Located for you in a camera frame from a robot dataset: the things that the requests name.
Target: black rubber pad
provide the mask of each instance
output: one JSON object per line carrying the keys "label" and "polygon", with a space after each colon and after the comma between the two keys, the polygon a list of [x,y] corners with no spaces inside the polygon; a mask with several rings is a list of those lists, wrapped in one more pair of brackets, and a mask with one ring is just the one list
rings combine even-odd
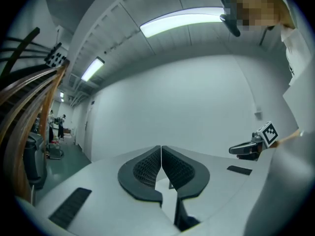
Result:
{"label": "black rubber pad", "polygon": [[248,176],[252,173],[251,169],[246,169],[246,168],[242,168],[242,167],[238,167],[238,166],[234,166],[234,165],[227,167],[227,170],[234,171],[234,172],[248,175]]}
{"label": "black rubber pad", "polygon": [[49,217],[56,225],[67,229],[92,191],[77,188]]}
{"label": "black rubber pad", "polygon": [[161,168],[161,146],[155,146],[140,156],[124,163],[118,171],[122,188],[137,200],[159,202],[163,196],[155,190]]}
{"label": "black rubber pad", "polygon": [[162,146],[162,167],[181,200],[198,197],[210,180],[206,166]]}

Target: gray floor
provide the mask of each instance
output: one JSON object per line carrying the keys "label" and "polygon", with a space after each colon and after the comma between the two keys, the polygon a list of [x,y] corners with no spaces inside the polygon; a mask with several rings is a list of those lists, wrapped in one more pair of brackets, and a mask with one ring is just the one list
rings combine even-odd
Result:
{"label": "gray floor", "polygon": [[91,163],[79,146],[61,144],[61,149],[64,151],[61,160],[47,159],[47,178],[44,187],[36,192],[36,203],[51,189]]}

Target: ceiling lamp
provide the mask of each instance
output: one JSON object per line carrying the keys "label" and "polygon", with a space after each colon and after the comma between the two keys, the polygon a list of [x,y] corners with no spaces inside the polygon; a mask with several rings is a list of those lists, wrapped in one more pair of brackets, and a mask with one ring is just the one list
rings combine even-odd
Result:
{"label": "ceiling lamp", "polygon": [[103,65],[104,65],[104,61],[101,58],[96,57],[96,59],[94,59],[94,61],[90,64],[88,69],[85,71],[81,79],[84,81],[88,81],[90,77],[92,77],[93,74],[95,74],[96,71],[99,70]]}
{"label": "ceiling lamp", "polygon": [[155,18],[140,26],[140,29],[145,37],[152,37],[179,26],[211,22],[222,23],[220,15],[223,13],[224,9],[221,7],[185,9]]}

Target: white cloth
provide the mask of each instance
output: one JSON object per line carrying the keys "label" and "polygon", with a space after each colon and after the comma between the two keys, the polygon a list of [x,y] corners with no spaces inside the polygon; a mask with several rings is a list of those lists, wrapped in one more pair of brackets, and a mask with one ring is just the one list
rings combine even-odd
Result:
{"label": "white cloth", "polygon": [[60,116],[60,117],[59,117],[59,125],[60,125],[61,127],[63,127],[64,121],[65,121],[65,118],[64,118],[63,116]]}
{"label": "white cloth", "polygon": [[282,26],[281,39],[286,46],[292,79],[290,86],[297,80],[315,55],[315,42],[312,28],[304,14],[292,0],[283,0],[290,11],[295,29]]}
{"label": "white cloth", "polygon": [[297,28],[291,29],[282,26],[281,40],[286,46],[286,57],[292,74],[292,79],[289,83],[291,86],[310,63],[312,54],[304,37]]}
{"label": "white cloth", "polygon": [[54,114],[49,114],[49,116],[48,116],[48,122],[49,122],[49,125],[50,125],[51,127],[54,127],[54,121],[55,121]]}

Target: curved white wall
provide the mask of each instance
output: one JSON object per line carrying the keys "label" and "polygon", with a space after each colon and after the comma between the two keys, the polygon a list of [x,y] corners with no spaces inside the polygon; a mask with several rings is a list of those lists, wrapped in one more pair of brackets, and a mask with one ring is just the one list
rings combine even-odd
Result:
{"label": "curved white wall", "polygon": [[[6,36],[24,39],[31,31],[39,27],[40,33],[33,42],[53,48],[56,44],[57,30],[48,10],[46,0],[28,0],[25,6],[17,14],[12,22]],[[2,48],[16,48],[19,42],[5,41]],[[42,50],[40,47],[29,45],[29,49]],[[8,58],[13,52],[2,52],[0,58]],[[23,56],[42,56],[33,52],[23,52]],[[44,64],[44,58],[38,59],[19,59],[15,62],[11,71],[23,69],[29,66]],[[6,62],[0,63],[0,73],[4,69]]]}
{"label": "curved white wall", "polygon": [[[258,47],[218,44],[127,67],[122,80],[108,79],[95,96],[91,160],[152,145],[230,157],[230,146],[248,141],[268,120],[280,138],[289,135],[297,128],[282,97],[290,73],[275,60]],[[253,113],[254,101],[262,120]]]}

